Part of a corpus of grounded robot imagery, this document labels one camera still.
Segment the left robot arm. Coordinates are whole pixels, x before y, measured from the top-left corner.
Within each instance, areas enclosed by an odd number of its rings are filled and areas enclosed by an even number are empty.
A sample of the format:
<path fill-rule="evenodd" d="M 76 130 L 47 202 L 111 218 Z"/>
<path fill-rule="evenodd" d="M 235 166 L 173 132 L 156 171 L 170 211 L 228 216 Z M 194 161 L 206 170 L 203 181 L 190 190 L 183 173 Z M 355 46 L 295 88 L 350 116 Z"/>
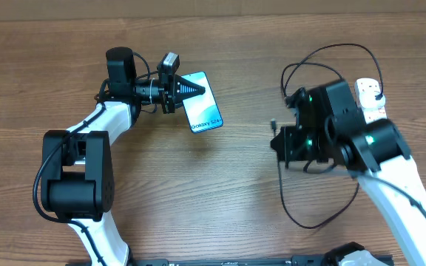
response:
<path fill-rule="evenodd" d="M 79 236 L 90 265 L 134 265 L 111 208 L 115 196 L 111 146 L 130 130 L 143 106 L 169 114 L 205 88 L 177 75 L 179 55 L 168 52 L 156 71 L 138 75 L 128 47 L 106 51 L 108 77 L 95 96 L 95 110 L 66 130 L 43 137 L 42 162 L 33 183 L 33 205 L 45 220 L 66 224 Z"/>

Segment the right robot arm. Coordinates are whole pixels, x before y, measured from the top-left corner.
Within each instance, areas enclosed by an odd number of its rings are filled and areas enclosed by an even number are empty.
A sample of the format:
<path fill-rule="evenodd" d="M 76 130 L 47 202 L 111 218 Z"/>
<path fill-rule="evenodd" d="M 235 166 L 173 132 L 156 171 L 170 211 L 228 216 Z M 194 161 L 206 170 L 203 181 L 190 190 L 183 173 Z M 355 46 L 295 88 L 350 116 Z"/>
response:
<path fill-rule="evenodd" d="M 371 198 L 409 265 L 426 265 L 426 190 L 410 146 L 388 119 L 382 85 L 339 79 L 285 97 L 296 123 L 271 140 L 280 162 L 346 168 Z"/>

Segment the Galaxy S24+ smartphone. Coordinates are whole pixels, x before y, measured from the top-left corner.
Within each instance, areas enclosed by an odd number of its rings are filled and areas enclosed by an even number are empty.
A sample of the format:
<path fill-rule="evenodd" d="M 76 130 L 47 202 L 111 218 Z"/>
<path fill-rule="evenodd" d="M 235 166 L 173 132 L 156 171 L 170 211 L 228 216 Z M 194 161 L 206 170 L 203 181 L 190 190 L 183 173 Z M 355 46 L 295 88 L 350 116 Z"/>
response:
<path fill-rule="evenodd" d="M 223 119 L 206 73 L 194 72 L 183 75 L 183 78 L 203 86 L 206 90 L 202 95 L 186 99 L 183 102 L 191 131 L 196 134 L 220 128 L 223 125 Z"/>

